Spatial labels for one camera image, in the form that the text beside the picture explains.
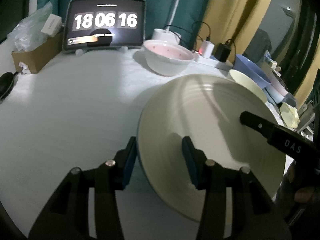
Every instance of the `tablet screen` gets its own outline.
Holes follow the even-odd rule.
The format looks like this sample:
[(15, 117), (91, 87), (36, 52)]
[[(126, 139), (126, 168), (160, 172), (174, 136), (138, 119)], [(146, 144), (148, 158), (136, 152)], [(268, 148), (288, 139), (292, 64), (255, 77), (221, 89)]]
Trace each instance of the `tablet screen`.
[(141, 46), (145, 0), (71, 0), (63, 49)]

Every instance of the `number 16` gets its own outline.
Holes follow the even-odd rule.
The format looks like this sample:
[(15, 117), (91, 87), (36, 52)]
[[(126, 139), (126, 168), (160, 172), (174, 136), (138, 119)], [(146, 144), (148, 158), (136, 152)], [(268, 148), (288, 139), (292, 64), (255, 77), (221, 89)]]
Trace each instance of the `number 16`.
[[(119, 15), (119, 18), (121, 19), (121, 27), (125, 27), (125, 18), (126, 18), (126, 14), (122, 13)], [(131, 28), (134, 28), (135, 26), (137, 26), (137, 20), (136, 20), (137, 16), (133, 13), (128, 15), (127, 18), (127, 25)]]

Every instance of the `black power adapter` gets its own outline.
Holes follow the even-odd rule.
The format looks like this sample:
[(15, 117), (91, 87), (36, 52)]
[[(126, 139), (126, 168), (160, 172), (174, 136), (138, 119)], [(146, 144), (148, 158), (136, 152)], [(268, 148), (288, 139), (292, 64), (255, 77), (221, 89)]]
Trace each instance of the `black power adapter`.
[(225, 44), (219, 43), (219, 45), (217, 46), (217, 50), (216, 53), (214, 54), (214, 57), (221, 62), (226, 62), (227, 58), (230, 55), (231, 52), (231, 47), (228, 41), (226, 41)]

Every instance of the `table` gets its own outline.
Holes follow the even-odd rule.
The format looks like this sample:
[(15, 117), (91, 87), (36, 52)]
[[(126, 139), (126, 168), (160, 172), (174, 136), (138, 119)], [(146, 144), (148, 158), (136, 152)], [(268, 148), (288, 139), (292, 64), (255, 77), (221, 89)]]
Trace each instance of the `table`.
[[(0, 46), (0, 59), (0, 73), (15, 71), (7, 42)], [(226, 75), (195, 63), (181, 75), (191, 73)], [(95, 168), (124, 148), (136, 135), (145, 103), (176, 77), (150, 71), (137, 49), (80, 57), (60, 53), (38, 74), (18, 75), (0, 105), (0, 200), (17, 227), (28, 235), (72, 167)], [(116, 197), (126, 239), (196, 238), (198, 224), (162, 202), (137, 161), (130, 184)]]

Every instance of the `bowl rim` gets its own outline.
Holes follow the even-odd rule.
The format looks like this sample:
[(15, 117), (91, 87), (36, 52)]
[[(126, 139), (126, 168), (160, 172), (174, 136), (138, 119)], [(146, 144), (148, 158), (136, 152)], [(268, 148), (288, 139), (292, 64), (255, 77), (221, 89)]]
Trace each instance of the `bowl rim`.
[(244, 78), (245, 78), (247, 81), (249, 81), (258, 91), (261, 91), (262, 94), (264, 95), (264, 97), (263, 97), (264, 100), (262, 100), (262, 98), (261, 98), (260, 96), (258, 96), (257, 94), (255, 94), (253, 91), (251, 91), (251, 92), (254, 93), (258, 98), (260, 98), (262, 102), (265, 103), (265, 102), (268, 101), (268, 99), (267, 99), (265, 93), (263, 92), (262, 88), (259, 87), (259, 85), (258, 85), (252, 78), (248, 77), (246, 74), (242, 73), (242, 72), (239, 71), (239, 70), (230, 69), (229, 72), (228, 72), (228, 74), (231, 76), (231, 78), (232, 78), (236, 83), (238, 83), (239, 85), (242, 85), (242, 86), (244, 86), (244, 85), (241, 84), (241, 83), (239, 83), (237, 80), (235, 80), (234, 77), (232, 76), (232, 73), (235, 73), (235, 74), (237, 74), (237, 75), (240, 75), (240, 76), (244, 77)]
[[(160, 54), (158, 54), (158, 53), (156, 53), (156, 52), (148, 49), (148, 48), (145, 46), (145, 44), (148, 44), (148, 43), (154, 43), (154, 44), (156, 44), (156, 45), (165, 43), (165, 44), (168, 44), (169, 46), (176, 47), (177, 49), (181, 49), (183, 52), (186, 52), (186, 53), (190, 56), (190, 59), (172, 58), (172, 57), (167, 57), (167, 56), (160, 55)], [(193, 53), (192, 53), (190, 50), (186, 49), (185, 47), (183, 47), (183, 46), (181, 46), (181, 45), (179, 45), (179, 44), (174, 44), (174, 43), (170, 43), (170, 42), (167, 42), (167, 41), (147, 40), (147, 41), (144, 41), (143, 47), (144, 47), (147, 51), (150, 51), (150, 52), (152, 52), (152, 53), (154, 53), (154, 54), (156, 54), (156, 55), (159, 55), (159, 56), (161, 56), (161, 57), (166, 57), (166, 58), (169, 58), (169, 59), (173, 59), (173, 60), (179, 60), (179, 61), (188, 62), (188, 61), (191, 61), (191, 60), (194, 59)]]

